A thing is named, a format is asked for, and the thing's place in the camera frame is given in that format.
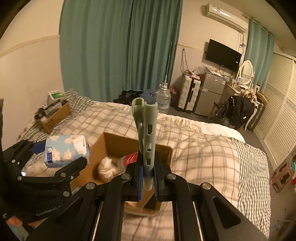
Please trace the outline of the black bag on floor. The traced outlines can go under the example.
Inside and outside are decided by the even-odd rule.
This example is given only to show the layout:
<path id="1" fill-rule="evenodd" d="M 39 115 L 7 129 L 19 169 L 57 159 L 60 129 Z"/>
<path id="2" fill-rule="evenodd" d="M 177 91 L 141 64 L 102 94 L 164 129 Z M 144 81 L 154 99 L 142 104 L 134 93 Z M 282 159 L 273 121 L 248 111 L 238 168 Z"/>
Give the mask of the black bag on floor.
<path id="1" fill-rule="evenodd" d="M 114 103 L 124 104 L 131 106 L 132 101 L 135 98 L 140 97 L 143 94 L 143 91 L 135 91 L 135 90 L 123 90 L 117 99 L 114 99 Z"/>

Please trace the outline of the black wall television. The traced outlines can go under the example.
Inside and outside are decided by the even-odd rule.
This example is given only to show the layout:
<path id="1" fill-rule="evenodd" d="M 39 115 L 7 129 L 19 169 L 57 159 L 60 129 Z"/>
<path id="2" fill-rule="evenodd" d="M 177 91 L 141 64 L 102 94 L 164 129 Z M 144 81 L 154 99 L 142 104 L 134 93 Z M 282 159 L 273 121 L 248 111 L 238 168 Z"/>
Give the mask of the black wall television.
<path id="1" fill-rule="evenodd" d="M 242 54 L 234 49 L 210 39 L 205 59 L 219 66 L 237 72 Z"/>

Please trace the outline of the white louvered wardrobe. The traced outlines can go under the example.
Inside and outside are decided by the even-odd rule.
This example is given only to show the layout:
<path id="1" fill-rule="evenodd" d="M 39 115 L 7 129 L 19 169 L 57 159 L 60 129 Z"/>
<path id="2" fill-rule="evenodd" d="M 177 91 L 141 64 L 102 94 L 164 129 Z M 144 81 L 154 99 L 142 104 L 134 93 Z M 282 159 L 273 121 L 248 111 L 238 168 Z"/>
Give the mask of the white louvered wardrobe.
<path id="1" fill-rule="evenodd" d="M 263 96 L 266 108 L 255 128 L 271 166 L 295 154 L 295 58 L 274 53 Z"/>

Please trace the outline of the small cardboard box with items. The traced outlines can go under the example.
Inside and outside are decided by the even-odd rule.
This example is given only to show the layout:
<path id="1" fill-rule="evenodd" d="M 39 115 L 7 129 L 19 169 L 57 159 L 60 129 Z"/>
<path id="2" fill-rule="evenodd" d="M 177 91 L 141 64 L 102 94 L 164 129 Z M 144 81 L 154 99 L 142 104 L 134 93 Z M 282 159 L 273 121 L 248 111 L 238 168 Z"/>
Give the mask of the small cardboard box with items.
<path id="1" fill-rule="evenodd" d="M 44 131 L 50 134 L 53 129 L 65 118 L 69 117 L 72 113 L 69 102 L 64 100 L 59 102 L 61 107 L 58 108 L 50 116 L 45 115 L 45 110 L 35 114 L 36 122 L 44 129 Z"/>

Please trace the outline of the white oval mirror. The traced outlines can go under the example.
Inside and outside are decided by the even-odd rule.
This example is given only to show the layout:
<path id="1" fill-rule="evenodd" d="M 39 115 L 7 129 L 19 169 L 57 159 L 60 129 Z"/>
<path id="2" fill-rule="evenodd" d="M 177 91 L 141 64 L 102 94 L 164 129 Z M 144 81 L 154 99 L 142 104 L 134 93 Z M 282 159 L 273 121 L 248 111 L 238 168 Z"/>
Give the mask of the white oval mirror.
<path id="1" fill-rule="evenodd" d="M 237 80 L 243 85 L 248 85 L 252 81 L 253 74 L 253 64 L 250 60 L 246 60 L 239 67 Z"/>

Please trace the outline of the open cardboard box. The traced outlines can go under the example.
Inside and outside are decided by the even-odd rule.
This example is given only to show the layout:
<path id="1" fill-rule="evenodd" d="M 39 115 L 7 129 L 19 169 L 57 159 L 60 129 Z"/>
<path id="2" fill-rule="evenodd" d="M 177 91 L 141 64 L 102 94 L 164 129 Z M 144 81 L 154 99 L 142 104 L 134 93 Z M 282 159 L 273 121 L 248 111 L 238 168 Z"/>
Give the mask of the open cardboard box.
<path id="1" fill-rule="evenodd" d="M 89 164 L 79 176 L 71 181 L 71 189 L 81 188 L 88 182 L 103 184 L 126 169 L 124 156 L 139 151 L 138 140 L 103 133 L 90 149 Z M 125 213 L 139 216 L 154 216 L 159 213 L 162 204 L 156 201 L 154 190 L 143 190 L 140 202 L 127 201 Z"/>

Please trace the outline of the white cloth bundle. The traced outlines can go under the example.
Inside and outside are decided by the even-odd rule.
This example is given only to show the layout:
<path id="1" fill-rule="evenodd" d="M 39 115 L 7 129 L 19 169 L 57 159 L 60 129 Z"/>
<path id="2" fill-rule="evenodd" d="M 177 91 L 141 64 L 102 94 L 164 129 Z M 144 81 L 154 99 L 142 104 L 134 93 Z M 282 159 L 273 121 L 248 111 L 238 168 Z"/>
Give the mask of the white cloth bundle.
<path id="1" fill-rule="evenodd" d="M 100 181 L 109 182 L 114 177 L 122 174 L 120 159 L 106 156 L 97 167 L 98 178 Z"/>

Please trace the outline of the white suitcase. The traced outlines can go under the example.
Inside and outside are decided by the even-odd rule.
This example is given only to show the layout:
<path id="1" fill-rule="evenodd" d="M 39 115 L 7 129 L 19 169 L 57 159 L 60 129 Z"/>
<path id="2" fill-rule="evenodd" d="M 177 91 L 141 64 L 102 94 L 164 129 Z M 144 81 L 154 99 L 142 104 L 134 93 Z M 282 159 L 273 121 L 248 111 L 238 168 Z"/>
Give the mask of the white suitcase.
<path id="1" fill-rule="evenodd" d="M 178 108 L 192 111 L 198 96 L 201 79 L 198 75 L 184 75 L 178 100 Z"/>

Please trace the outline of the white air conditioner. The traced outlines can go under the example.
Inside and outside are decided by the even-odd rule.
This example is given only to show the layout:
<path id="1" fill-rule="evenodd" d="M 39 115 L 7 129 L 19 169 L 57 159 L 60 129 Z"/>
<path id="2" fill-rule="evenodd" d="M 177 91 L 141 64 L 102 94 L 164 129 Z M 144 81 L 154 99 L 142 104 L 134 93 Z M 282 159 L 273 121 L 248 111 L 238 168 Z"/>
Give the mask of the white air conditioner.
<path id="1" fill-rule="evenodd" d="M 207 4 L 206 16 L 222 22 L 240 33 L 246 33 L 248 30 L 248 23 L 243 19 L 212 4 Z"/>

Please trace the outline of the large water jug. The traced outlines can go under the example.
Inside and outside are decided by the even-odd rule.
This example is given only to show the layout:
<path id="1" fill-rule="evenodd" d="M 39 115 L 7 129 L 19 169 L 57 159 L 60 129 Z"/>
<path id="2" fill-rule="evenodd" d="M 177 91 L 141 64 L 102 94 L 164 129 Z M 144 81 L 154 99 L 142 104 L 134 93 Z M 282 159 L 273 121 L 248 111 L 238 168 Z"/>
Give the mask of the large water jug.
<path id="1" fill-rule="evenodd" d="M 170 109 L 171 93 L 166 85 L 160 85 L 156 91 L 156 102 L 158 103 L 158 111 L 167 114 Z"/>

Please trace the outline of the small cardboard stool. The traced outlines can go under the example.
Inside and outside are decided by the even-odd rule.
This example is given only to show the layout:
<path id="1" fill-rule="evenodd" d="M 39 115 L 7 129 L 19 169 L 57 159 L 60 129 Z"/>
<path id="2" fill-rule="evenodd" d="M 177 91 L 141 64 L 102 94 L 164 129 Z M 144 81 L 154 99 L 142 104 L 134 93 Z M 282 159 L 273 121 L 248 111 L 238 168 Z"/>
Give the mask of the small cardboard stool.
<path id="1" fill-rule="evenodd" d="M 283 164 L 273 173 L 271 178 L 271 185 L 273 186 L 275 192 L 279 194 L 281 190 L 292 180 L 295 174 L 295 162 L 290 161 Z"/>

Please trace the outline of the narrow green curtain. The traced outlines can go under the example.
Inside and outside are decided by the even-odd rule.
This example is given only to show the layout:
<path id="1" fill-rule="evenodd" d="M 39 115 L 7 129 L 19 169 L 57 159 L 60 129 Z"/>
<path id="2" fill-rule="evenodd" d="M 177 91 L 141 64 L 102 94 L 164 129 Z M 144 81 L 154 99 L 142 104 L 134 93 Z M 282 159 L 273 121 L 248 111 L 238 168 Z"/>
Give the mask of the narrow green curtain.
<path id="1" fill-rule="evenodd" d="M 263 92 L 273 60 L 275 36 L 254 19 L 249 20 L 248 30 L 245 60 L 253 65 L 254 86 L 259 84 L 260 92 Z"/>

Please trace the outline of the black jacket on chair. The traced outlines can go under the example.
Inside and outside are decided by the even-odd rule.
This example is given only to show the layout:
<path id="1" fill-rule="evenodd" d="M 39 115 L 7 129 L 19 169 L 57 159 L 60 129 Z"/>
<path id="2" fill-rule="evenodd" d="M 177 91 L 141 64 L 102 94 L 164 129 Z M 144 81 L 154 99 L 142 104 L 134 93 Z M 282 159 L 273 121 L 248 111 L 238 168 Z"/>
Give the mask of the black jacket on chair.
<path id="1" fill-rule="evenodd" d="M 233 95 L 227 101 L 225 116 L 235 130 L 244 126 L 254 112 L 254 104 L 247 98 Z"/>

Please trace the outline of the green striped bed sheet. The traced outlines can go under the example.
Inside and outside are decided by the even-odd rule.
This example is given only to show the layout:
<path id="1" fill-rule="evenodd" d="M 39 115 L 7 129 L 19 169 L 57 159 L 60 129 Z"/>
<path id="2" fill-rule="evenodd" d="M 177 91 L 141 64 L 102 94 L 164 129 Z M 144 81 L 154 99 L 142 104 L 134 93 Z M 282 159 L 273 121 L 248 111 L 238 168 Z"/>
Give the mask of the green striped bed sheet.
<path id="1" fill-rule="evenodd" d="M 96 102 L 88 97 L 79 95 L 73 90 L 67 91 L 65 97 L 72 109 L 72 114 L 69 117 Z M 219 130 L 211 133 L 210 125 L 202 124 L 203 131 L 205 132 L 210 134 L 220 133 L 234 137 L 234 146 L 236 147 L 240 164 L 238 203 L 234 206 L 265 236 L 269 236 L 271 209 L 266 155 L 260 149 L 246 144 L 243 137 L 233 129 L 228 129 L 227 133 L 224 133 L 224 128 L 221 126 Z M 157 148 L 161 158 L 165 161 L 170 161 L 171 166 L 171 148 L 159 144 L 157 144 Z"/>

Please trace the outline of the blue white tissue pack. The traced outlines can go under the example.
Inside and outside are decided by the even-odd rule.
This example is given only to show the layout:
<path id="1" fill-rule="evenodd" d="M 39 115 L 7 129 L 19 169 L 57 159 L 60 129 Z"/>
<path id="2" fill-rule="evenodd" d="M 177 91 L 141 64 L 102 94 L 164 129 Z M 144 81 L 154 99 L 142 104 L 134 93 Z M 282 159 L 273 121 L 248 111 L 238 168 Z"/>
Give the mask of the blue white tissue pack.
<path id="1" fill-rule="evenodd" d="M 89 164 L 90 147 L 84 135 L 59 135 L 46 139 L 44 163 L 48 168 L 62 168 L 83 157 Z"/>

